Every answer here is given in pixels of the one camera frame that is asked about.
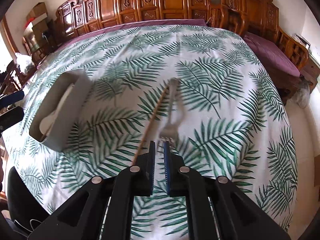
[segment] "chopstick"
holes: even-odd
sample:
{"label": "chopstick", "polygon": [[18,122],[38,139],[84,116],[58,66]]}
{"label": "chopstick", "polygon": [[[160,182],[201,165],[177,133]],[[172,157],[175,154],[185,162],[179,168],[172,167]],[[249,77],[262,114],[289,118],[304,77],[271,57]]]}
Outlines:
{"label": "chopstick", "polygon": [[149,124],[148,124],[148,126],[147,126],[147,128],[146,128],[146,130],[145,130],[145,132],[143,134],[143,137],[142,137],[141,141],[140,141],[140,145],[139,145],[136,153],[134,154],[134,157],[133,157],[133,160],[131,162],[131,165],[134,165],[136,163],[136,160],[137,160],[138,156],[140,155],[143,143],[144,143],[144,141],[145,141],[145,139],[147,137],[147,134],[149,133],[149,130],[151,129],[151,125],[152,125],[153,121],[156,118],[156,114],[158,112],[158,109],[159,109],[159,107],[160,107],[165,95],[167,94],[167,90],[168,89],[169,89],[169,84],[163,89],[163,91],[162,91],[162,93],[160,95],[160,98],[158,100],[158,103],[157,103],[156,107],[153,109],[153,113],[152,113],[151,119],[150,119]]}

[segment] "metal fork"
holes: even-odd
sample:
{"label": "metal fork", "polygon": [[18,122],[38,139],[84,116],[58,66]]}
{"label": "metal fork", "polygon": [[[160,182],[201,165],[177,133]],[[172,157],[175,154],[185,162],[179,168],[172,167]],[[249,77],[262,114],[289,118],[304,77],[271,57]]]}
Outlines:
{"label": "metal fork", "polygon": [[179,79],[171,78],[169,81],[169,107],[168,107],[168,120],[166,125],[162,128],[159,133],[159,138],[161,141],[169,141],[170,146],[178,140],[178,125],[175,123],[171,123],[171,112],[172,112],[172,104],[175,99],[177,88],[179,85]]}

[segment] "wooden chair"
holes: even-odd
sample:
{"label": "wooden chair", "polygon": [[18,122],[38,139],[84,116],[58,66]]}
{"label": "wooden chair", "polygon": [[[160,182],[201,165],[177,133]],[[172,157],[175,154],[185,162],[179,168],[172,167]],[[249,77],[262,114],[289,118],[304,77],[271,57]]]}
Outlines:
{"label": "wooden chair", "polygon": [[31,52],[31,48],[29,46],[29,43],[26,41],[25,37],[22,37],[22,44],[27,50],[28,55],[32,57],[32,61],[35,65],[39,65],[39,63],[48,55],[47,44],[46,46],[39,47],[34,52]]}
{"label": "wooden chair", "polygon": [[36,70],[37,68],[34,67],[27,74],[24,74],[19,66],[14,61],[11,61],[7,66],[7,75],[0,86],[0,94],[10,94],[22,89]]}

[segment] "wooden armrest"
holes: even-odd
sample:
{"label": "wooden armrest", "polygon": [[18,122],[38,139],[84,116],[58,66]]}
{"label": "wooden armrest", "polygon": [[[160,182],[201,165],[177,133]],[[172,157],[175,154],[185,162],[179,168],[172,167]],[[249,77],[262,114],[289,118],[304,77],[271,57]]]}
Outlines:
{"label": "wooden armrest", "polygon": [[208,25],[214,28],[222,28],[243,37],[248,31],[248,16],[243,11],[228,8],[222,4],[208,4]]}
{"label": "wooden armrest", "polygon": [[280,27],[278,27],[278,34],[275,43],[298,70],[302,70],[304,68],[309,59],[309,52],[306,47],[286,34]]}

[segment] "purple bed sheet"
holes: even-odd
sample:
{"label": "purple bed sheet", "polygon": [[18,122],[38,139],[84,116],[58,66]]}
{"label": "purple bed sheet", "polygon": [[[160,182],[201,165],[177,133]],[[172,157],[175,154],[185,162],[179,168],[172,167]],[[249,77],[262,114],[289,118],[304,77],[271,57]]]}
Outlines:
{"label": "purple bed sheet", "polygon": [[277,68],[295,77],[300,76],[297,67],[273,42],[253,33],[247,33],[243,39],[257,55],[262,65]]}
{"label": "purple bed sheet", "polygon": [[97,36],[97,35],[108,33],[108,32],[114,32],[114,31],[118,31],[118,30],[130,29],[130,28],[135,28],[135,27],[155,26],[155,25],[176,25],[176,24],[207,26],[204,19],[150,20],[150,21],[135,22],[135,23],[125,23],[125,24],[121,24],[121,25],[107,27],[102,30],[98,30],[98,31],[95,31],[92,33],[87,33],[85,35],[77,37],[71,41],[68,41],[68,42],[62,44],[59,47],[59,50],[63,49],[64,47],[66,47],[68,45],[71,45],[75,42],[82,41],[83,39],[91,38],[93,36]]}

